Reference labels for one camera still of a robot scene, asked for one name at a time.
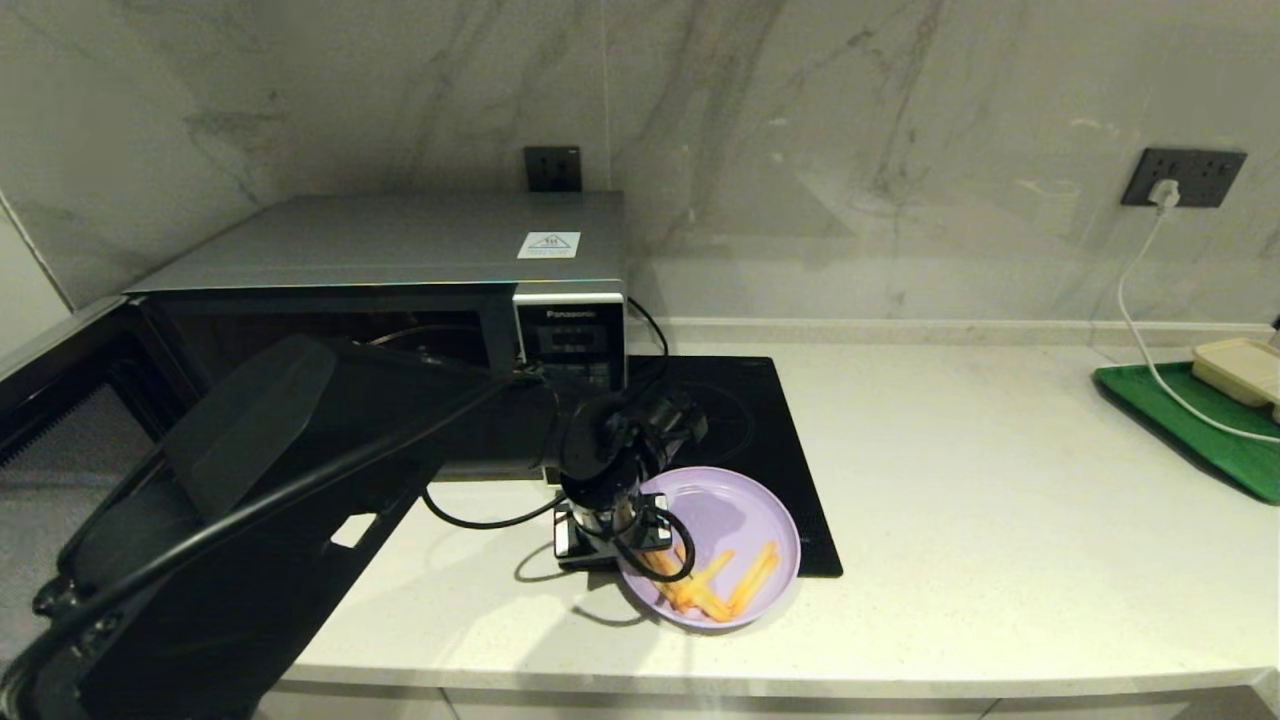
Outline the purple plastic plate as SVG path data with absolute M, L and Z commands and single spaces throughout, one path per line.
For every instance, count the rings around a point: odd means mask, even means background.
M 780 561 L 771 579 L 748 611 L 728 623 L 714 623 L 698 610 L 676 612 L 660 597 L 654 582 L 622 564 L 621 585 L 628 600 L 657 618 L 696 632 L 723 633 L 764 618 L 797 579 L 800 541 L 785 506 L 758 482 L 721 468 L 681 468 L 648 480 L 643 492 L 662 492 L 669 511 L 685 524 L 692 539 L 695 564 L 691 574 L 709 565 L 726 550 L 733 560 L 714 579 L 712 588 L 730 606 L 735 587 L 749 573 L 762 548 L 777 543 Z

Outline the silver microwave door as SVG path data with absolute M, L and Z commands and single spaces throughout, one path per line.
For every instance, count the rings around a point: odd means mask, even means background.
M 0 676 L 47 628 L 32 602 L 61 547 L 195 398 L 125 299 L 0 354 Z

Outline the silver Panasonic microwave oven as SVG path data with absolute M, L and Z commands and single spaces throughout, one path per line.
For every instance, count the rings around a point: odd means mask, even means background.
M 294 199 L 132 287 L 195 372 L 160 445 L 188 489 L 607 475 L 622 406 L 617 193 Z

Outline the black induction cooktop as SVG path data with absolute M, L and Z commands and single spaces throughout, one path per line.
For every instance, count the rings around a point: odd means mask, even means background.
M 797 528 L 797 574 L 841 578 L 844 565 L 774 360 L 716 355 L 628 357 L 626 389 L 639 389 L 654 378 L 687 393 L 708 421 L 701 442 L 686 443 L 671 466 L 721 468 L 758 482 L 785 506 Z

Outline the grey cabinet front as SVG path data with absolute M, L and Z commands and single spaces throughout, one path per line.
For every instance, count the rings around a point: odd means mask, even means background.
M 1248 687 L 1075 698 L 836 700 L 285 683 L 250 720 L 1280 720 Z

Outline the green plastic tray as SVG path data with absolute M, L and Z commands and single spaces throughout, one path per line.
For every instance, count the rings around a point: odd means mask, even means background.
M 1102 366 L 1094 389 L 1190 465 L 1280 507 L 1280 423 L 1265 407 L 1247 407 L 1194 377 L 1190 363 L 1158 363 L 1161 378 L 1210 419 L 1271 443 L 1222 432 L 1193 416 L 1161 388 L 1144 365 Z

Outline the beige lidded container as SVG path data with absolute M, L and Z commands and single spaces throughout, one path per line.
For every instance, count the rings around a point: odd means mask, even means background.
M 1257 340 L 1224 340 L 1192 350 L 1192 373 L 1247 407 L 1266 407 L 1280 425 L 1280 348 Z

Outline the small black wall socket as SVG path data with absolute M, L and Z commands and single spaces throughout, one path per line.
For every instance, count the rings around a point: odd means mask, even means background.
M 579 146 L 527 146 L 524 167 L 527 191 L 532 193 L 582 192 L 582 164 Z

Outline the wide black wall socket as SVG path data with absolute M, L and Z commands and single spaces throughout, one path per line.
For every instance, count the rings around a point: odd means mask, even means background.
M 1129 208 L 1158 206 L 1162 200 L 1156 190 L 1170 181 L 1178 184 L 1178 208 L 1220 208 L 1247 158 L 1247 152 L 1231 150 L 1146 149 L 1120 204 Z

